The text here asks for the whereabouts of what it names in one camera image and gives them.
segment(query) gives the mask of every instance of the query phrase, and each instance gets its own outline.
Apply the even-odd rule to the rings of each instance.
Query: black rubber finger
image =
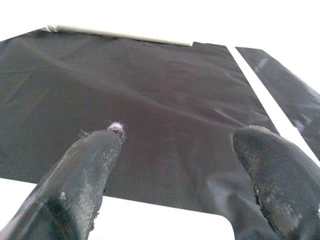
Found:
[[[262,214],[282,239],[320,239],[320,168],[265,127],[247,126],[233,149],[249,174]]]
[[[76,141],[0,232],[1,240],[86,240],[121,150],[110,130]]]

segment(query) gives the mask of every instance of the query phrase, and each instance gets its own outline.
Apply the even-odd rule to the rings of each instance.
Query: plastic sheet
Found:
[[[320,94],[265,51],[237,49],[320,159]]]
[[[37,183],[81,130],[120,121],[107,195],[222,215],[237,240],[278,239],[232,144],[246,125],[276,130],[224,46],[25,34],[0,56],[0,114],[2,178]]]

